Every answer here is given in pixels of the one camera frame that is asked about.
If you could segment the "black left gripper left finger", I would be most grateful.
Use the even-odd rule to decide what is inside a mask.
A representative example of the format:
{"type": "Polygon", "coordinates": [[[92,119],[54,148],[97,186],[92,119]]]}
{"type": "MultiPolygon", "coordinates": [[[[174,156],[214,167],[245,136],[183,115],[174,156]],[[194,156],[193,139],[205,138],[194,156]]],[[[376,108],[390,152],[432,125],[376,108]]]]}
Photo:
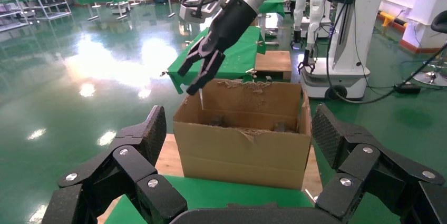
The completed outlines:
{"type": "Polygon", "coordinates": [[[105,151],[60,177],[43,223],[97,223],[120,196],[146,223],[171,223],[187,201],[156,169],[166,135],[165,110],[154,106],[144,122],[121,129],[105,151]]]}

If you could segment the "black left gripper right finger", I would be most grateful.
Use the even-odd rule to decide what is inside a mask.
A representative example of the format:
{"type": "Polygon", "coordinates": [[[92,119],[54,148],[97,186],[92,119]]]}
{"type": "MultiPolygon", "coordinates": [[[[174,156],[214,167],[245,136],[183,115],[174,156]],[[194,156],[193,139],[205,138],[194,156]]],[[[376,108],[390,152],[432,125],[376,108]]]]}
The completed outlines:
{"type": "Polygon", "coordinates": [[[335,171],[315,202],[318,210],[348,223],[369,193],[401,223],[446,223],[445,179],[435,170],[387,149],[324,104],[312,118],[312,138],[335,171]]]}

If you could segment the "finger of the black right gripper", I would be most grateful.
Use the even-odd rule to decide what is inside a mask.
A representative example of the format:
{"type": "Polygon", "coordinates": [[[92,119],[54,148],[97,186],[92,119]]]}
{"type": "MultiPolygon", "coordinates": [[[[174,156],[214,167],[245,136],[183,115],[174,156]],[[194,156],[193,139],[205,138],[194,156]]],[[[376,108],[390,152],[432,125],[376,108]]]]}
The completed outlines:
{"type": "Polygon", "coordinates": [[[206,48],[207,43],[208,36],[204,36],[191,47],[184,62],[178,69],[178,74],[180,76],[185,76],[195,62],[202,60],[209,55],[210,51],[206,48]]]}
{"type": "Polygon", "coordinates": [[[195,95],[200,89],[202,89],[209,81],[215,78],[219,68],[225,60],[224,53],[215,51],[213,55],[206,57],[202,63],[202,67],[199,75],[189,85],[186,92],[189,95],[195,95]]]}

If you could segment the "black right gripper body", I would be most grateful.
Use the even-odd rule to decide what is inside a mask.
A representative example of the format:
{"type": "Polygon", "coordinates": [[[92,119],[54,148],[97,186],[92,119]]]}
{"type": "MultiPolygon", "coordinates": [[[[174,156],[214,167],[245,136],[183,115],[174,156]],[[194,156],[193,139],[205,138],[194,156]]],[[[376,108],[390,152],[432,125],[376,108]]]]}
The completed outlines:
{"type": "Polygon", "coordinates": [[[212,20],[208,35],[200,42],[200,54],[224,52],[233,46],[254,21],[257,13],[244,0],[229,0],[212,20]]]}

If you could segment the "black background robot gripper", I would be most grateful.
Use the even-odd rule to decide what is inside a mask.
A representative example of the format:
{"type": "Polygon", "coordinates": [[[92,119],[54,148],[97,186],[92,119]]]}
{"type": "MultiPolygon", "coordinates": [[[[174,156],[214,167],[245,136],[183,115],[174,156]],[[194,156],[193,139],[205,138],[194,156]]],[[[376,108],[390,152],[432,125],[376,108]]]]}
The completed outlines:
{"type": "Polygon", "coordinates": [[[303,39],[301,37],[301,31],[294,31],[293,39],[290,43],[291,48],[302,48],[303,47],[303,39]]]}
{"type": "Polygon", "coordinates": [[[298,73],[301,74],[301,72],[304,72],[305,69],[308,67],[310,69],[310,74],[313,73],[315,69],[315,60],[313,58],[313,50],[306,49],[304,52],[304,58],[303,61],[299,63],[298,65],[298,73]]]}

